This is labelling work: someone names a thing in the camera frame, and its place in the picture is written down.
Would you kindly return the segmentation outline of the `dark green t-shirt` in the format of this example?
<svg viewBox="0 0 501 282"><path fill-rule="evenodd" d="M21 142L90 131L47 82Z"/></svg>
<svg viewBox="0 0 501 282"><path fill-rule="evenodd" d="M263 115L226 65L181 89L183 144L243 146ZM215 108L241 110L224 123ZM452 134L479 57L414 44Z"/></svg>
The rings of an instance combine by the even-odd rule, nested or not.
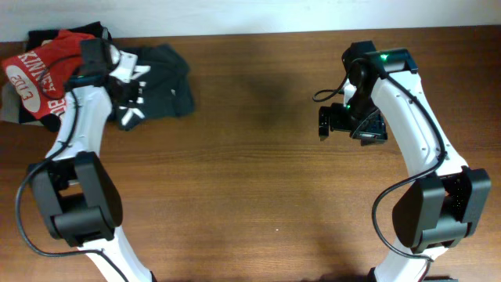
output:
<svg viewBox="0 0 501 282"><path fill-rule="evenodd" d="M169 44L126 48L138 57L130 81L139 82L139 105L114 108L122 131L131 131L144 121L180 118L195 111L189 86L189 64Z"/></svg>

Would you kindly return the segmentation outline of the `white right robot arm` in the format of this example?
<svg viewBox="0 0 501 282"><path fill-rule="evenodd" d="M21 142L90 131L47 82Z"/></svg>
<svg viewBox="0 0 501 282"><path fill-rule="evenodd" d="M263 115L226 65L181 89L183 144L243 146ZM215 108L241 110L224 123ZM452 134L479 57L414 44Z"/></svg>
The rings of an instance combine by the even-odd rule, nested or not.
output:
<svg viewBox="0 0 501 282"><path fill-rule="evenodd" d="M424 94L418 67L406 49L377 50L354 42L341 57L337 88L318 91L319 137L347 132L362 145L393 135L409 173L392 210L396 238L368 273L370 281L425 281L434 261L471 237L492 188L488 173L472 169L449 142ZM333 101L341 94L340 103Z"/></svg>

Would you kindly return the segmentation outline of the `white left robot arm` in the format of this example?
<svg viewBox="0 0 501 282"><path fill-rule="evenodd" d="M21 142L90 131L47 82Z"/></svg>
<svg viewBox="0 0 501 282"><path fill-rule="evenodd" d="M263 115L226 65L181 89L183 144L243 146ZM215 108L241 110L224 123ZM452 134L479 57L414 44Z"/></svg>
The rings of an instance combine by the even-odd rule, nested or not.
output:
<svg viewBox="0 0 501 282"><path fill-rule="evenodd" d="M29 167L17 191L16 225L38 255L86 255L108 281L154 281L124 234L121 197L99 159L103 130L117 97L107 89L127 85L141 67L136 55L105 39L84 40L80 47L83 63L64 84L67 112L56 141L43 161ZM64 240L70 251L42 251L30 241L20 216L26 187L51 237Z"/></svg>

